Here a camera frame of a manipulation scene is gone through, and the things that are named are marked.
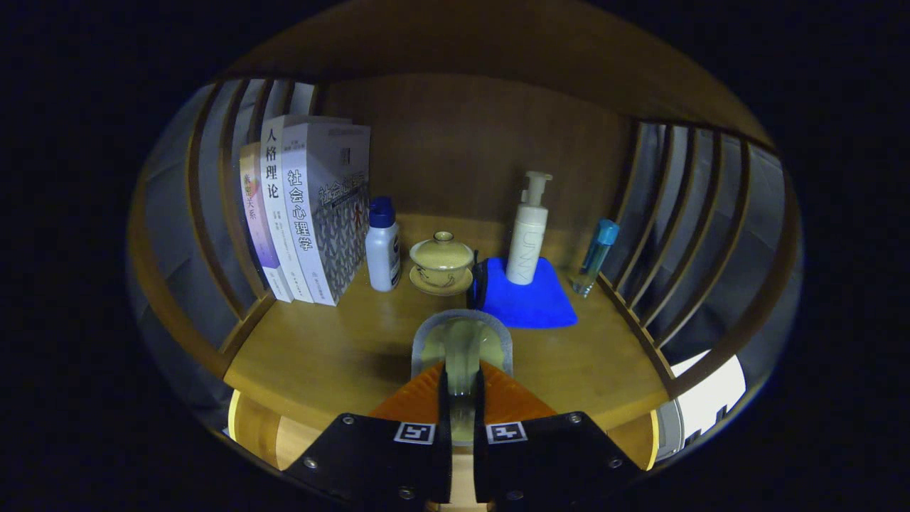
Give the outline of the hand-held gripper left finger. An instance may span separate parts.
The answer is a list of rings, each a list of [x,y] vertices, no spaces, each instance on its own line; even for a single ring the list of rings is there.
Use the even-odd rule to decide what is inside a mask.
[[[329,511],[423,511],[451,498],[444,363],[370,415],[340,414],[283,473]]]

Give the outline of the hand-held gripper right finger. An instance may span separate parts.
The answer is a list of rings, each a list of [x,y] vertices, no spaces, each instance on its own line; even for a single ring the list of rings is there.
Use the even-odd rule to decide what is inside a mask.
[[[604,511],[643,480],[588,414],[558,414],[493,364],[476,393],[474,487],[491,511]]]

